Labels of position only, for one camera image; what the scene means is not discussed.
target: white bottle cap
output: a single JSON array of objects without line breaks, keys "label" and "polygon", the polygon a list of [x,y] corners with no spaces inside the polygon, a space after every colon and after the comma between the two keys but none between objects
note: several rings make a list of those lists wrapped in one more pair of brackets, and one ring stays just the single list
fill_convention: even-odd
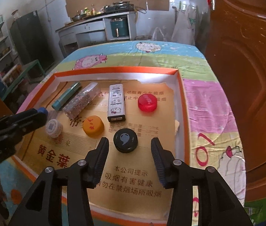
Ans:
[{"label": "white bottle cap", "polygon": [[57,119],[52,119],[46,124],[46,133],[52,138],[57,138],[62,130],[63,125]]}]

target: brown door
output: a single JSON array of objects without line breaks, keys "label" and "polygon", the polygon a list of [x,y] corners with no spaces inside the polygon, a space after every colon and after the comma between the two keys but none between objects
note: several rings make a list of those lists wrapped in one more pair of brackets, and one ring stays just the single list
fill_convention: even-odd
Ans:
[{"label": "brown door", "polygon": [[205,56],[234,113],[246,201],[266,197],[266,0],[215,0]]}]

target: teal pen cap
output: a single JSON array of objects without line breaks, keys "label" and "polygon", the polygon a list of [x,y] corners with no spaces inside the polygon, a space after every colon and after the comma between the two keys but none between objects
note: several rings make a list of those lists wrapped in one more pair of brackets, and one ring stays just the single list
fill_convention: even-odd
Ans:
[{"label": "teal pen cap", "polygon": [[68,88],[53,104],[51,107],[55,111],[59,111],[61,107],[67,102],[68,99],[81,87],[80,82],[74,83],[70,88]]}]

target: plastic bag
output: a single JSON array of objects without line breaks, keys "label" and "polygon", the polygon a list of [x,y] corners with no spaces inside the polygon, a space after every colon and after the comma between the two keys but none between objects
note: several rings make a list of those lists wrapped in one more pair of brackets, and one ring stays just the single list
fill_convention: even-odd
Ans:
[{"label": "plastic bag", "polygon": [[167,41],[165,35],[159,27],[156,27],[152,36],[152,40]]},{"label": "plastic bag", "polygon": [[185,11],[179,10],[172,42],[195,45],[196,11],[192,5],[188,5]]}]

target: tablecloth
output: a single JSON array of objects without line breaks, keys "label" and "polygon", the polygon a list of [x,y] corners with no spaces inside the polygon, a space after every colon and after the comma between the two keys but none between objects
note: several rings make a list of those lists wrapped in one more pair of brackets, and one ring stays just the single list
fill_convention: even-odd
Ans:
[{"label": "tablecloth", "polygon": [[[81,48],[58,64],[29,94],[28,100],[55,72],[125,65],[179,69],[189,115],[189,165],[202,169],[206,166],[216,167],[244,205],[245,159],[235,118],[220,83],[204,55],[194,46],[147,40],[106,43]],[[32,182],[11,159],[0,164],[0,177],[2,187],[7,194],[6,204],[12,214],[20,202],[19,198],[25,195]],[[197,196],[197,188],[194,188],[194,225],[197,225],[198,217]],[[95,225],[115,225],[102,223],[95,219]],[[63,225],[68,225],[64,217]]]}]

